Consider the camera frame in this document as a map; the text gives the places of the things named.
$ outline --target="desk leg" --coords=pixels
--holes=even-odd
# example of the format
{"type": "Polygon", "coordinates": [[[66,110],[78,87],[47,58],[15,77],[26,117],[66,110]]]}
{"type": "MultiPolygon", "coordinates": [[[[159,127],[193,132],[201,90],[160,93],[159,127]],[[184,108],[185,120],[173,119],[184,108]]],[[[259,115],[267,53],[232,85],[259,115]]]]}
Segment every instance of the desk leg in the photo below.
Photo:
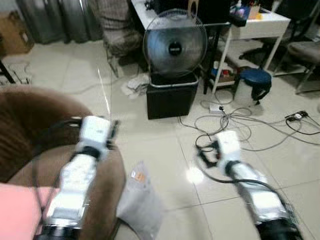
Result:
{"type": "Polygon", "coordinates": [[[208,91],[209,79],[210,79],[210,75],[211,75],[211,69],[212,69],[212,67],[214,65],[214,62],[215,62],[215,56],[216,56],[216,53],[217,53],[217,48],[218,48],[218,43],[219,43],[221,30],[222,30],[222,26],[218,26],[216,31],[215,31],[214,43],[213,43],[212,53],[211,53],[210,62],[209,62],[209,68],[208,68],[208,70],[206,72],[205,80],[204,80],[203,94],[207,94],[207,91],[208,91]]]}
{"type": "Polygon", "coordinates": [[[270,55],[269,55],[269,57],[268,57],[265,65],[264,65],[263,70],[265,70],[265,71],[268,70],[268,68],[269,68],[269,66],[270,66],[270,63],[271,63],[272,59],[274,58],[275,53],[276,53],[276,51],[277,51],[277,49],[278,49],[278,47],[279,47],[279,44],[280,44],[280,42],[281,42],[281,39],[282,39],[282,36],[279,36],[279,37],[277,38],[277,40],[276,40],[276,42],[275,42],[275,44],[274,44],[274,46],[273,46],[273,48],[272,48],[272,51],[271,51],[271,53],[270,53],[270,55]]]}
{"type": "Polygon", "coordinates": [[[220,75],[221,75],[221,72],[222,72],[222,67],[223,67],[224,62],[226,60],[226,56],[227,56],[227,52],[228,52],[228,49],[229,49],[229,46],[230,46],[231,39],[232,39],[232,28],[230,27],[229,30],[228,30],[228,36],[227,36],[227,39],[226,39],[226,42],[225,42],[225,47],[224,47],[224,50],[223,50],[223,53],[222,53],[222,56],[221,56],[221,59],[220,59],[218,72],[217,72],[217,74],[215,76],[214,85],[213,85],[213,89],[212,89],[212,94],[215,94],[215,92],[217,90],[219,79],[220,79],[220,75]]]}

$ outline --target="pink cloth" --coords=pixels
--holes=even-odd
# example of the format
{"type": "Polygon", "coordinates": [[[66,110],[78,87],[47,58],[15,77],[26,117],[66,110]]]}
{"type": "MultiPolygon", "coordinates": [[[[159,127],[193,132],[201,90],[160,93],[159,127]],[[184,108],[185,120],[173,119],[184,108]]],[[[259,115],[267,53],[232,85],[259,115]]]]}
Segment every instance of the pink cloth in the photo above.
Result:
{"type": "MultiPolygon", "coordinates": [[[[40,187],[42,205],[45,205],[50,187],[40,187]]],[[[0,240],[31,240],[40,220],[35,190],[0,183],[0,240]]]]}

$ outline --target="charger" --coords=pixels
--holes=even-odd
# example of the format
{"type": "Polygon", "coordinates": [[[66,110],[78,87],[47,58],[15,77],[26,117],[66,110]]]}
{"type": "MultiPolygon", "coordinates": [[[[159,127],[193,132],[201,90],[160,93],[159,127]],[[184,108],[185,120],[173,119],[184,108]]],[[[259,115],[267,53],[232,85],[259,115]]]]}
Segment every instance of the charger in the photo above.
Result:
{"type": "Polygon", "coordinates": [[[209,112],[214,115],[224,115],[224,107],[222,105],[211,103],[209,106],[209,112]]]}
{"type": "Polygon", "coordinates": [[[284,118],[287,119],[289,122],[294,122],[294,121],[300,121],[301,119],[308,117],[308,113],[304,110],[298,111],[296,113],[293,113],[291,115],[285,116],[284,118]]]}

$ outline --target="electric fan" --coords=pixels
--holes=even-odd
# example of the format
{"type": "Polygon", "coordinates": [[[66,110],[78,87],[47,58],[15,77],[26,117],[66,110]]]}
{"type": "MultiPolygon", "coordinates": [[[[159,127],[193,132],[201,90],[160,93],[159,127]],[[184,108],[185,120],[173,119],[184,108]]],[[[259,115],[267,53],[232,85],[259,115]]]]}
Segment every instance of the electric fan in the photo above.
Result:
{"type": "Polygon", "coordinates": [[[155,88],[198,84],[193,70],[203,60],[208,45],[206,29],[193,13],[170,9],[149,24],[143,52],[155,88]]]}

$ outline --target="white desk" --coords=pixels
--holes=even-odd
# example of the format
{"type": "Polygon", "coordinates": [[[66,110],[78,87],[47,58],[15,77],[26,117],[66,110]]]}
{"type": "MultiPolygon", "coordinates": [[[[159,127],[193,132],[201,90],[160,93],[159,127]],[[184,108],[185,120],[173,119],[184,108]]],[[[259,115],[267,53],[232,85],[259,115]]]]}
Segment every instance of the white desk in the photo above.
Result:
{"type": "Polygon", "coordinates": [[[216,92],[217,87],[234,84],[234,82],[219,83],[223,63],[226,59],[231,40],[277,38],[273,46],[273,49],[263,67],[264,70],[267,70],[269,68],[272,58],[274,57],[277,48],[279,47],[279,44],[281,42],[281,39],[287,30],[287,27],[290,23],[290,19],[265,9],[264,11],[267,13],[262,13],[261,20],[248,20],[246,22],[246,26],[237,27],[232,25],[228,30],[225,47],[222,53],[222,57],[220,59],[220,65],[218,68],[217,75],[214,81],[210,79],[211,83],[213,84],[212,94],[216,92]]]}
{"type": "Polygon", "coordinates": [[[132,5],[136,11],[136,14],[138,15],[144,27],[144,30],[147,30],[152,20],[155,19],[155,17],[157,17],[157,14],[153,9],[146,10],[145,1],[146,0],[131,0],[132,5]]]}

